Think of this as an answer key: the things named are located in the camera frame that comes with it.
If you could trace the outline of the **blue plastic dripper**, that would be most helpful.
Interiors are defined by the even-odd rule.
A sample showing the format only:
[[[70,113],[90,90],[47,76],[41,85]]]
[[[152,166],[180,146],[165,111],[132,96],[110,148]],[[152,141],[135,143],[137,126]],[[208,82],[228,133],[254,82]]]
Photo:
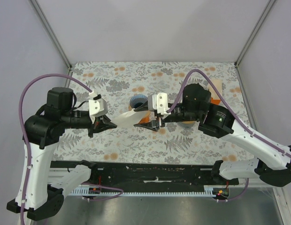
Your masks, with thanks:
[[[144,103],[147,102],[147,96],[142,95],[142,94],[137,94],[134,95],[131,99],[130,99],[130,107],[132,109],[137,109],[138,107],[140,107],[141,105],[143,105]]]

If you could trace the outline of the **orange glass carafe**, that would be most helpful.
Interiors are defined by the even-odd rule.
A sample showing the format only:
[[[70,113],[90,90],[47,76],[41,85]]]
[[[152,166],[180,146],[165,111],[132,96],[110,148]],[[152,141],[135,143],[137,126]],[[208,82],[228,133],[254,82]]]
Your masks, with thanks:
[[[146,114],[140,120],[139,124],[141,124],[141,123],[148,123],[150,121],[150,115],[151,115],[151,112],[150,111],[146,111]]]

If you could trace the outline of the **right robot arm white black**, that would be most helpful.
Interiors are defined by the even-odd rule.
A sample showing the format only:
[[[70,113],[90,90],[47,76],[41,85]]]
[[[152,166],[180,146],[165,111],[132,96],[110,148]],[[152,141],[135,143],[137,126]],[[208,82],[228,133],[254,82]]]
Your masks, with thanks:
[[[149,110],[155,119],[136,127],[158,131],[165,123],[196,121],[204,134],[233,143],[254,155],[244,161],[218,160],[214,163],[210,179],[214,184],[239,178],[259,178],[266,184],[284,187],[291,183],[291,145],[282,146],[265,136],[258,136],[244,122],[238,122],[227,108],[211,103],[211,92],[200,84],[189,84],[183,89],[183,100],[177,103],[172,112],[163,112],[171,104],[165,94],[150,95],[145,102],[134,97],[137,103],[131,107],[136,112]]]

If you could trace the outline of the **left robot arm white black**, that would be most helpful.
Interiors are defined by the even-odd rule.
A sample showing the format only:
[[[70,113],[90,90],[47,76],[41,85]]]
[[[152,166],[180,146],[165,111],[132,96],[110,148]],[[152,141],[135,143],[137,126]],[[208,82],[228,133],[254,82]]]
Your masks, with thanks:
[[[54,87],[47,93],[46,104],[24,123],[26,153],[22,183],[17,197],[7,203],[7,210],[26,212],[33,221],[47,219],[58,213],[64,199],[79,185],[99,180],[97,164],[82,160],[59,181],[48,183],[53,154],[66,129],[87,129],[92,137],[117,127],[103,113],[91,119],[89,111],[77,110],[74,103],[72,89]]]

